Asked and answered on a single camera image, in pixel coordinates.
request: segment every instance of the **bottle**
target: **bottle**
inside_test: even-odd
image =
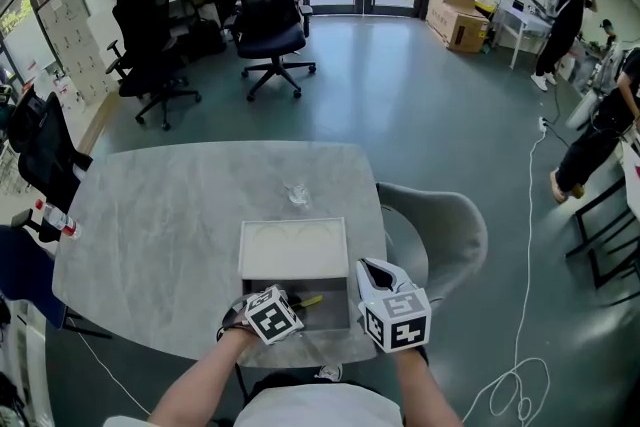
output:
[[[73,240],[80,237],[80,225],[58,207],[53,206],[51,203],[44,203],[39,199],[36,201],[36,208],[43,211],[42,218],[45,221],[57,230],[60,230],[67,237],[71,237]]]

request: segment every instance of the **white shoe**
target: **white shoe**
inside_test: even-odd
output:
[[[544,80],[544,77],[538,77],[535,73],[533,75],[531,75],[531,80],[533,80],[536,83],[536,86],[538,86],[540,89],[542,89],[542,91],[547,91],[547,83]]]
[[[545,73],[544,78],[552,86],[555,86],[557,84],[556,78],[551,73]]]
[[[333,383],[339,383],[342,379],[342,365],[327,365],[322,367],[315,376],[317,379],[329,379]]]

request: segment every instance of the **white shirt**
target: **white shirt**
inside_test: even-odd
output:
[[[110,418],[104,427],[150,424]],[[269,388],[238,415],[235,427],[402,427],[400,408],[389,399],[350,384],[306,384]]]

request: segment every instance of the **green floor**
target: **green floor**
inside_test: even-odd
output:
[[[489,230],[489,254],[481,272],[447,299],[432,325],[431,368],[455,410],[463,416],[476,393],[506,371],[514,358],[527,276],[529,151],[538,138],[537,119],[554,118],[553,91],[542,93],[529,79],[526,56],[508,67],[509,52],[463,55],[446,51],[424,23],[393,18],[333,17],[313,20],[301,57],[318,64],[300,77],[303,97],[279,77],[245,101],[258,75],[242,79],[245,65],[231,44],[221,55],[198,61],[185,74],[203,101],[171,105],[173,129],[160,129],[153,111],[147,126],[133,117],[137,99],[127,99],[99,140],[94,157],[112,152],[199,141],[289,139],[344,141],[366,151],[376,179],[424,190],[457,191],[480,208]],[[562,117],[575,93],[561,84]],[[558,123],[568,140],[575,133]],[[557,206],[549,172],[564,153],[552,136],[541,143],[533,165],[531,296],[522,330],[520,358],[543,358],[551,374],[545,407],[534,425],[615,425],[640,374],[637,303],[609,308],[608,302],[635,291],[635,278],[596,292],[586,259],[568,264],[564,253],[576,245],[575,209],[606,189],[621,174],[607,164],[594,175],[587,196]],[[598,208],[591,229],[608,221],[623,204],[623,193]],[[147,408],[189,361],[130,342],[90,340],[114,375]],[[101,425],[108,416],[143,415],[96,363],[77,335],[48,333],[49,387],[58,425]],[[247,381],[264,372],[247,371]],[[541,367],[522,370],[525,395],[533,407],[545,387]],[[391,362],[349,365],[346,378],[373,386],[397,400]],[[496,394],[496,409],[508,400],[511,384]],[[498,419],[481,399],[467,425],[518,425],[515,405]],[[220,414],[233,418],[241,407],[230,383]]]

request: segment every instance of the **shoe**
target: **shoe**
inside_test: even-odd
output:
[[[545,73],[544,79],[552,86],[555,86],[557,84],[556,78],[551,73]]]
[[[339,383],[342,379],[342,365],[327,365],[315,375],[316,379],[329,379],[332,383]]]
[[[531,80],[533,80],[536,83],[536,86],[538,86],[540,89],[542,89],[542,91],[547,91],[547,83],[546,80],[544,80],[544,77],[538,77],[535,73],[533,75],[531,75]]]
[[[575,185],[573,189],[571,189],[571,194],[573,194],[573,197],[576,199],[582,198],[582,196],[584,196],[584,185]]]
[[[567,196],[564,192],[562,192],[560,190],[560,187],[558,187],[558,182],[556,180],[556,173],[558,172],[557,169],[554,169],[553,171],[551,171],[551,193],[553,194],[553,197],[556,199],[556,201],[560,204],[564,203],[565,201],[567,201]]]

